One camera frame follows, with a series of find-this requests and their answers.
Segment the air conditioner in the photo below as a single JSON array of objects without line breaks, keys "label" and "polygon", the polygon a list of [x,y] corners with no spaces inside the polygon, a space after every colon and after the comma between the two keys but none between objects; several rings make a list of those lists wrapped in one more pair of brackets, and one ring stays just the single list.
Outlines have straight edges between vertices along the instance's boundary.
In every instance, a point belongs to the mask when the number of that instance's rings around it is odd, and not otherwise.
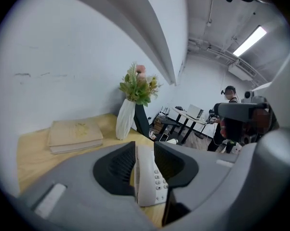
[{"label": "air conditioner", "polygon": [[251,81],[256,76],[253,68],[239,59],[228,66],[228,71],[241,80]]}]

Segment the ceiling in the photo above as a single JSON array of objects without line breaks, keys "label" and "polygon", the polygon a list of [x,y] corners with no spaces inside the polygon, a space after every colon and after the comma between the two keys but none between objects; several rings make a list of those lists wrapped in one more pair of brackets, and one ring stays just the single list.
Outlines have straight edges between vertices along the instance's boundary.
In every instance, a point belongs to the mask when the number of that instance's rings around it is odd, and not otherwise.
[{"label": "ceiling", "polygon": [[282,15],[274,5],[233,0],[188,0],[189,39],[201,48],[190,51],[229,64],[226,58],[210,53],[233,53],[261,25],[267,34],[240,58],[259,73],[257,85],[272,81],[290,52],[290,33]]}]

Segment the fluorescent light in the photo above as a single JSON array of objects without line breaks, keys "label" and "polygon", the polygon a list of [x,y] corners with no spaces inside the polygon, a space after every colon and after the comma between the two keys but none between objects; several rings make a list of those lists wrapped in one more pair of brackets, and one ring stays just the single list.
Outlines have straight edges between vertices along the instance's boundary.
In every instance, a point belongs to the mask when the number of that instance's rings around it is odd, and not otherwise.
[{"label": "fluorescent light", "polygon": [[235,56],[240,56],[247,49],[249,49],[253,44],[259,41],[267,32],[259,26],[251,35],[243,42],[242,45],[238,47],[237,50],[234,51]]}]

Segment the white vase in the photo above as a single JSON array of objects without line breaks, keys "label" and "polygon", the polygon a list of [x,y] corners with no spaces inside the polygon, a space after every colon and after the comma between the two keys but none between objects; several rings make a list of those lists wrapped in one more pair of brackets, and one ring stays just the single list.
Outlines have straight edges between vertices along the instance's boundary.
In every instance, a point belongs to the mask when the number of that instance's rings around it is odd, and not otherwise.
[{"label": "white vase", "polygon": [[119,140],[124,140],[127,138],[133,123],[134,112],[135,103],[125,99],[119,110],[116,123],[116,137]]}]

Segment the desk leg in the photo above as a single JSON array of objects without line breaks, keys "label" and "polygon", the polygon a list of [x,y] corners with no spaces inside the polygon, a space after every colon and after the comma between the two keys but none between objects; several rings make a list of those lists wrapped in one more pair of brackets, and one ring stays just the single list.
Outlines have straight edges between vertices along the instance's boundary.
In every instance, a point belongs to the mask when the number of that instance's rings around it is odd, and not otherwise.
[{"label": "desk leg", "polygon": [[187,138],[189,137],[189,135],[190,135],[192,129],[194,128],[195,124],[196,124],[196,122],[193,122],[193,123],[192,123],[192,125],[191,125],[189,131],[187,132],[187,134],[186,134],[185,137],[183,138],[181,144],[184,144],[184,143],[185,143],[185,141],[186,141]]},{"label": "desk leg", "polygon": [[[176,123],[179,122],[179,119],[180,119],[181,116],[182,116],[181,114],[178,114],[177,119],[176,119]],[[174,126],[172,127],[172,129],[171,129],[171,131],[170,131],[170,134],[172,134],[172,133],[174,132],[176,125],[174,125]]]},{"label": "desk leg", "polygon": [[201,132],[196,131],[196,132],[194,133],[194,134],[195,134],[197,137],[199,137],[201,140],[204,138],[203,135],[202,135],[202,132],[203,132],[203,130],[204,130],[205,127],[206,127],[206,124],[204,125],[204,127],[203,127],[203,129],[202,129]]},{"label": "desk leg", "polygon": [[183,124],[182,128],[180,129],[178,135],[180,135],[180,134],[182,133],[182,131],[184,130],[184,128],[185,128],[185,126],[186,126],[188,120],[189,120],[188,118],[185,120],[185,123]]}]

